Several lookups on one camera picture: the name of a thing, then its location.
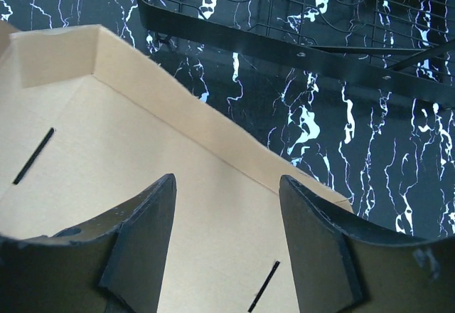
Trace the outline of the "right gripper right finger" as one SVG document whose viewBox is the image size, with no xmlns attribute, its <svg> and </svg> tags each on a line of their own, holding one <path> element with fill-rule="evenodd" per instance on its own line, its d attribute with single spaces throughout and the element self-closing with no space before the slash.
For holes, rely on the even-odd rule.
<svg viewBox="0 0 455 313">
<path fill-rule="evenodd" d="M 283 175 L 279 200 L 301 312 L 453 312 L 454 238 L 364 220 Z"/>
</svg>

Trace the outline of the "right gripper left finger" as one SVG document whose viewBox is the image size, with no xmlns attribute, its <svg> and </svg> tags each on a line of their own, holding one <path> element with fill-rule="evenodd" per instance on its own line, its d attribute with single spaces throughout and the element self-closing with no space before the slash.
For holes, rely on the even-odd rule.
<svg viewBox="0 0 455 313">
<path fill-rule="evenodd" d="M 155 312 L 176 192 L 176 177 L 165 174 L 51 237 L 2 237 L 1 311 Z"/>
</svg>

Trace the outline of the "brown cardboard box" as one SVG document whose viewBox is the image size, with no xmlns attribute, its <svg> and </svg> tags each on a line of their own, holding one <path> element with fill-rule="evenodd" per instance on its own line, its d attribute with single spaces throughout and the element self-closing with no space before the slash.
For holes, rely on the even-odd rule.
<svg viewBox="0 0 455 313">
<path fill-rule="evenodd" d="M 268 150 L 98 25 L 1 24 L 1 238 L 88 221 L 165 174 L 176 206 L 155 312 L 297 312 L 279 204 L 288 174 L 346 198 Z"/>
</svg>

